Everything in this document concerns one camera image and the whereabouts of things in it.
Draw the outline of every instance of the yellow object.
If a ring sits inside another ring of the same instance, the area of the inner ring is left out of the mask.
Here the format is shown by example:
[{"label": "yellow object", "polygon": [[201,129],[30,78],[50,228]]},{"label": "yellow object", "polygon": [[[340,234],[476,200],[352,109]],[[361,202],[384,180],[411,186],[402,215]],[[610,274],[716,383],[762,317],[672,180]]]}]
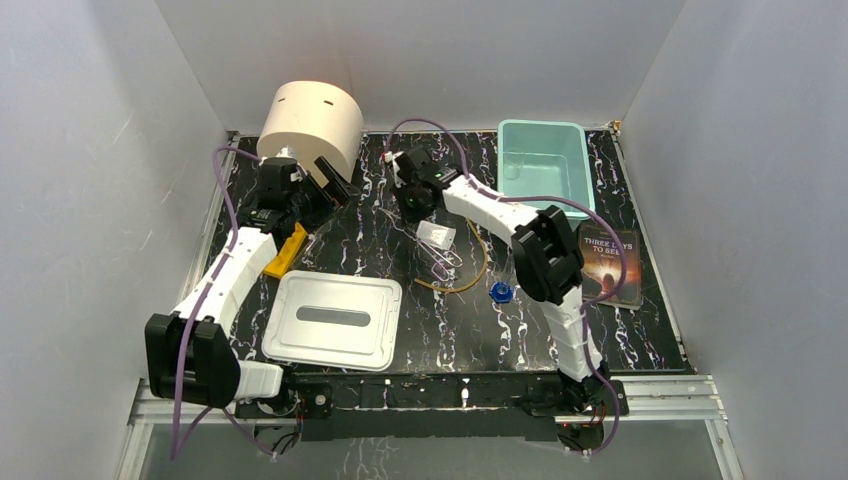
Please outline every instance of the yellow object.
[{"label": "yellow object", "polygon": [[486,252],[486,243],[483,241],[483,238],[480,237],[480,234],[477,233],[477,228],[474,226],[473,223],[471,223],[471,220],[466,218],[465,221],[468,222],[468,228],[470,228],[471,232],[474,234],[474,236],[477,237],[477,241],[480,242],[480,247],[483,249],[483,267],[480,268],[480,272],[477,273],[477,276],[474,278],[474,280],[472,280],[471,283],[469,283],[468,285],[466,285],[464,287],[459,287],[459,288],[437,287],[437,286],[433,285],[432,283],[427,283],[427,282],[425,282],[425,281],[423,281],[419,278],[415,279],[415,283],[417,283],[418,285],[427,287],[431,290],[435,290],[437,292],[460,293],[460,292],[464,292],[464,291],[468,290],[469,288],[473,287],[474,285],[477,285],[477,282],[479,282],[480,279],[483,278],[483,274],[486,273],[486,266],[489,264],[489,254]]},{"label": "yellow object", "polygon": [[265,267],[265,270],[263,270],[262,273],[276,278],[283,278],[283,275],[289,271],[289,267],[291,267],[294,257],[297,255],[297,252],[300,251],[300,247],[303,245],[305,240],[306,230],[303,229],[303,226],[300,223],[295,223],[294,233],[286,239],[286,243],[283,244],[283,248],[280,249],[280,253],[271,260],[271,263]]}]

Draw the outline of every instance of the black marble table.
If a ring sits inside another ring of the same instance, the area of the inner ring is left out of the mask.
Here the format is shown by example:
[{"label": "black marble table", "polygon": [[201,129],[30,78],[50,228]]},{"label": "black marble table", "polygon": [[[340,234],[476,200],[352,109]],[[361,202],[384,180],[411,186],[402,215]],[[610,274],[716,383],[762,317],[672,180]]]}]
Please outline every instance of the black marble table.
[{"label": "black marble table", "polygon": [[[458,134],[471,172],[481,181],[495,185],[497,136],[492,132]],[[387,373],[480,373],[539,372],[556,369],[556,348],[541,309],[520,289],[512,303],[496,305],[489,290],[506,261],[506,246],[481,231],[492,261],[486,274],[472,289],[460,293],[435,294],[413,283],[417,277],[434,280],[432,259],[415,243],[414,231],[404,227],[389,191],[389,173],[379,161],[386,135],[363,137],[359,163],[352,183],[361,196],[315,232],[313,244],[295,262],[293,269],[318,272],[390,277],[403,287],[394,360]],[[595,186],[596,211],[614,228],[639,229],[639,222],[609,131],[588,131],[586,141]],[[239,148],[256,151],[257,138],[243,138]],[[450,140],[440,134],[402,134],[394,139],[394,150],[425,146],[439,161],[458,163]],[[236,158],[228,190],[240,205],[256,186],[256,165]],[[463,259],[453,286],[474,278],[483,260],[480,245],[464,219],[444,211],[431,221],[456,228],[456,253]],[[229,221],[221,211],[209,252],[214,259],[226,238]],[[656,373],[683,371],[681,357],[660,293],[656,274],[642,242],[643,305],[638,311],[597,306],[588,311],[594,339],[613,372]],[[241,359],[268,361],[261,344],[279,281],[261,276],[238,314],[232,346]],[[296,373],[343,372],[312,365],[295,365]]]}]

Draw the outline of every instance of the gray oval recess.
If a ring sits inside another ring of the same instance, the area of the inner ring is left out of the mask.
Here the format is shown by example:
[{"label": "gray oval recess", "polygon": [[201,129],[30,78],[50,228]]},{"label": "gray oval recess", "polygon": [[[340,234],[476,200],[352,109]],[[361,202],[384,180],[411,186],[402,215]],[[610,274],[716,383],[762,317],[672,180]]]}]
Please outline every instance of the gray oval recess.
[{"label": "gray oval recess", "polygon": [[356,310],[339,310],[324,307],[300,307],[295,316],[305,322],[335,323],[351,327],[367,327],[371,323],[371,315]]}]

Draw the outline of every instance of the cable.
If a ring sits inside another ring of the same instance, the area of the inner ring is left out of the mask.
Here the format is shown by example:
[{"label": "cable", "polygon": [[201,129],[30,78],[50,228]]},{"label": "cable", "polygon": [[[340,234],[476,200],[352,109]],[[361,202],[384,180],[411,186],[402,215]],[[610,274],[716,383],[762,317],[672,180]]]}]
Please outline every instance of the cable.
[{"label": "cable", "polygon": [[[236,154],[247,157],[250,160],[255,162],[261,162],[262,159],[253,155],[252,153],[245,152],[244,150],[239,150],[235,147],[230,146],[221,146],[215,149],[212,152],[212,169],[215,171],[215,180],[218,183],[218,188],[221,189],[221,194],[224,197],[224,205],[227,209],[227,214],[230,217],[230,228],[232,229],[233,235],[230,239],[230,243],[225,247],[226,252],[230,252],[236,246],[238,242],[238,221],[236,219],[236,211],[233,207],[233,199],[230,197],[229,192],[227,192],[227,186],[224,183],[224,176],[221,173],[221,166],[218,165],[218,154],[221,152],[235,152]],[[203,290],[200,292],[200,296],[197,298],[197,302],[194,304],[194,307],[191,309],[191,313],[186,320],[185,328],[183,328],[183,334],[180,338],[180,349],[177,353],[177,372],[176,372],[176,385],[174,388],[174,418],[171,424],[171,460],[175,460],[177,455],[180,454],[185,442],[188,440],[189,435],[194,431],[194,428],[200,423],[200,420],[212,410],[211,407],[207,407],[204,409],[197,418],[189,425],[188,430],[185,435],[180,438],[180,417],[182,416],[182,400],[183,400],[183,381],[185,379],[185,360],[186,360],[186,352],[188,351],[188,342],[191,337],[192,327],[194,326],[194,322],[197,321],[197,314],[200,312],[200,307],[203,305],[203,302],[206,300],[206,297],[209,295],[209,291],[212,289],[212,282],[218,278],[218,274],[223,270],[224,265],[227,263],[227,260],[230,258],[229,253],[225,253],[221,256],[221,261],[218,262],[218,265],[215,266],[215,269],[212,270],[212,274],[210,275],[210,282],[207,282],[203,287]],[[230,419],[230,422],[233,423],[239,430],[245,434],[246,438],[250,440],[253,444],[255,444],[260,450],[268,453],[269,455],[273,455],[273,452],[270,452],[267,447],[253,439],[250,434],[245,430],[238,422],[235,421],[235,418],[224,409],[224,415]]]},{"label": "cable", "polygon": [[609,446],[610,442],[612,442],[613,437],[615,437],[615,434],[618,431],[618,423],[619,423],[619,420],[621,418],[621,405],[618,402],[618,393],[615,391],[615,388],[613,388],[612,384],[606,378],[604,378],[604,376],[601,375],[598,372],[598,370],[595,368],[595,366],[592,364],[592,356],[591,356],[591,352],[589,352],[589,320],[586,318],[586,307],[591,307],[591,306],[597,304],[598,302],[602,302],[602,301],[612,297],[613,295],[618,293],[618,290],[622,287],[622,285],[624,285],[624,280],[627,278],[627,262],[625,261],[625,258],[624,258],[624,255],[623,255],[624,247],[621,244],[621,239],[618,238],[618,235],[615,233],[615,230],[613,230],[612,227],[606,221],[604,221],[603,218],[600,217],[600,215],[598,215],[597,213],[593,212],[592,210],[584,207],[583,205],[580,205],[577,202],[573,202],[571,200],[568,200],[568,199],[565,199],[565,198],[562,198],[562,197],[553,197],[553,196],[547,196],[547,195],[530,196],[530,197],[503,197],[503,196],[498,196],[498,195],[495,195],[493,193],[490,193],[487,190],[481,190],[480,185],[468,173],[468,161],[465,158],[465,149],[462,147],[462,144],[459,143],[459,140],[456,138],[456,136],[453,133],[449,132],[447,128],[445,128],[444,126],[442,126],[442,125],[440,125],[440,124],[438,124],[434,121],[423,119],[423,118],[408,118],[408,119],[405,119],[405,120],[401,120],[400,122],[395,124],[395,126],[392,127],[391,132],[389,132],[389,137],[386,140],[386,145],[384,147],[384,153],[383,153],[384,155],[385,155],[386,152],[389,151],[389,148],[391,146],[392,136],[395,134],[397,129],[401,125],[408,123],[408,122],[427,123],[427,124],[433,125],[434,127],[438,128],[439,130],[444,132],[453,141],[454,145],[456,145],[456,148],[459,150],[459,159],[460,159],[460,163],[462,165],[462,174],[465,176],[465,178],[467,178],[471,182],[471,184],[475,187],[477,192],[480,193],[481,195],[485,196],[486,198],[490,198],[490,199],[498,201],[498,202],[548,201],[548,202],[562,203],[564,205],[568,205],[569,207],[575,208],[575,209],[580,210],[581,212],[589,215],[592,218],[592,220],[594,220],[598,225],[603,227],[604,230],[606,230],[607,233],[609,233],[610,236],[612,237],[613,243],[615,243],[615,247],[618,249],[618,252],[619,252],[618,257],[619,257],[619,261],[621,262],[621,274],[618,277],[618,281],[616,282],[616,284],[615,284],[615,286],[613,287],[612,290],[608,291],[607,293],[601,294],[597,298],[592,298],[592,299],[586,300],[580,306],[580,316],[581,316],[581,319],[583,321],[583,354],[586,357],[586,364],[589,365],[589,369],[592,371],[592,375],[597,377],[598,380],[604,385],[604,387],[606,387],[607,390],[609,390],[609,392],[612,396],[613,404],[615,406],[615,417],[614,417],[614,421],[613,421],[613,424],[612,424],[612,430],[610,430],[609,436],[607,438],[605,438],[603,442],[601,442],[601,445],[598,448],[594,449],[592,452],[587,452],[587,453],[595,454],[595,453],[600,452],[601,450],[603,450],[607,446]]},{"label": "cable", "polygon": [[415,279],[415,283],[417,283],[418,285],[425,286],[431,290],[435,290],[437,292],[460,293],[468,290],[474,285],[477,285],[477,282],[479,282],[480,279],[483,278],[483,274],[486,273],[486,266],[489,265],[489,253],[486,251],[486,242],[483,241],[483,237],[480,236],[480,232],[477,231],[477,227],[474,225],[474,223],[467,218],[465,219],[465,221],[468,222],[468,228],[470,228],[471,232],[474,233],[474,236],[477,238],[477,241],[480,242],[480,247],[483,249],[483,266],[480,268],[480,271],[477,273],[477,276],[474,277],[474,280],[472,280],[471,283],[469,283],[468,285],[459,288],[437,287],[432,283],[427,283],[419,278]]}]

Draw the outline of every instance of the white wall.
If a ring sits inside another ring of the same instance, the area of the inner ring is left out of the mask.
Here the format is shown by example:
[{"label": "white wall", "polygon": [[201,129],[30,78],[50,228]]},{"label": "white wall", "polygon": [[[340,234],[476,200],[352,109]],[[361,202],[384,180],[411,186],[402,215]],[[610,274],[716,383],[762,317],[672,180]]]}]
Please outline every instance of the white wall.
[{"label": "white wall", "polygon": [[848,2],[689,0],[623,145],[750,478],[845,478]]},{"label": "white wall", "polygon": [[158,3],[224,126],[259,133],[292,80],[347,90],[375,130],[620,119],[683,0]]},{"label": "white wall", "polygon": [[112,478],[224,131],[152,0],[0,5],[0,470]]}]

